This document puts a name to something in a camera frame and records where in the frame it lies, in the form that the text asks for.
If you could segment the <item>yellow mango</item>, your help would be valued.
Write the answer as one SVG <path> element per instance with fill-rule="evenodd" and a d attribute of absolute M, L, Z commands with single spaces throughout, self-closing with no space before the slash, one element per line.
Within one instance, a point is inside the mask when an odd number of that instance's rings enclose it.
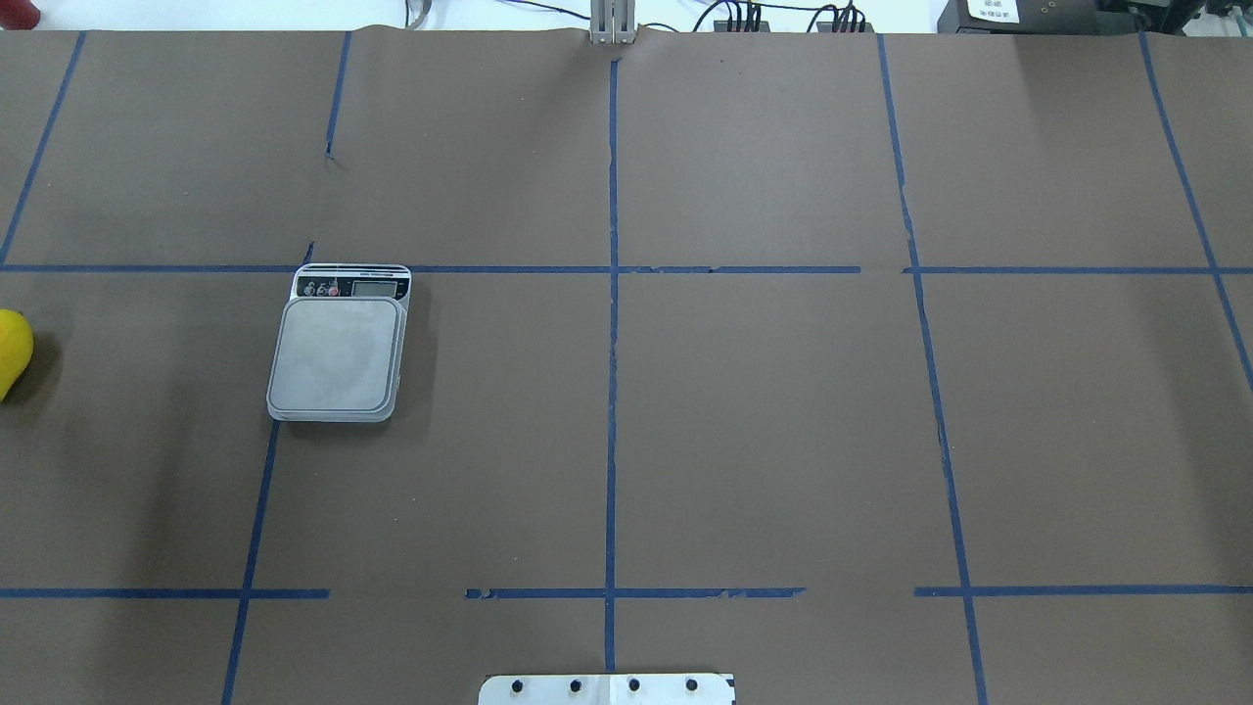
<path fill-rule="evenodd" d="M 34 356 L 34 331 L 28 318 L 14 309 L 1 309 L 1 401 L 23 378 Z"/>

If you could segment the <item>silver digital kitchen scale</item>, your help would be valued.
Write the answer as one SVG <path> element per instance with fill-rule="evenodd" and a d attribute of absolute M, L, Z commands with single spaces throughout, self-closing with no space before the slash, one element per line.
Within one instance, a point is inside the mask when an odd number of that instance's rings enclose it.
<path fill-rule="evenodd" d="M 401 381 L 411 270 L 311 262 L 294 272 L 264 389 L 276 421 L 381 423 Z"/>

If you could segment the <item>black computer box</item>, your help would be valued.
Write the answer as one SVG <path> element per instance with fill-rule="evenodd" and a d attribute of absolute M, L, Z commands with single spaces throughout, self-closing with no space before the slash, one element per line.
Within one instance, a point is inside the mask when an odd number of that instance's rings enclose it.
<path fill-rule="evenodd" d="M 949 1 L 938 34 L 1120 35 L 1150 31 L 1154 10 L 1134 1 Z"/>

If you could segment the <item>red cylinder bottle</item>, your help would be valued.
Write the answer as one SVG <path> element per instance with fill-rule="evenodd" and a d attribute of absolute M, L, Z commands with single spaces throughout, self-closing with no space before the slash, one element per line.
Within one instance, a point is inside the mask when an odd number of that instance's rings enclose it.
<path fill-rule="evenodd" d="M 24 31 L 38 28 L 43 13 L 31 0 L 1 0 L 0 25 L 6 31 Z"/>

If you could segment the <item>aluminium frame post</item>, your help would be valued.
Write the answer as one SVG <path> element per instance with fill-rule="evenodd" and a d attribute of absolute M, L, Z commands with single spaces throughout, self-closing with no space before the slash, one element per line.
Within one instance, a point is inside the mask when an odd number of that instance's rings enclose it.
<path fill-rule="evenodd" d="M 591 45 L 632 44 L 638 35 L 635 0 L 591 0 L 589 39 Z"/>

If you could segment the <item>white pedestal column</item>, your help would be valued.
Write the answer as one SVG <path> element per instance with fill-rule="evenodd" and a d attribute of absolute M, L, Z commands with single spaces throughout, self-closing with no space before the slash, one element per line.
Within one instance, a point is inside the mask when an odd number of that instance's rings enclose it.
<path fill-rule="evenodd" d="M 732 675 L 717 672 L 497 675 L 479 704 L 736 704 Z"/>

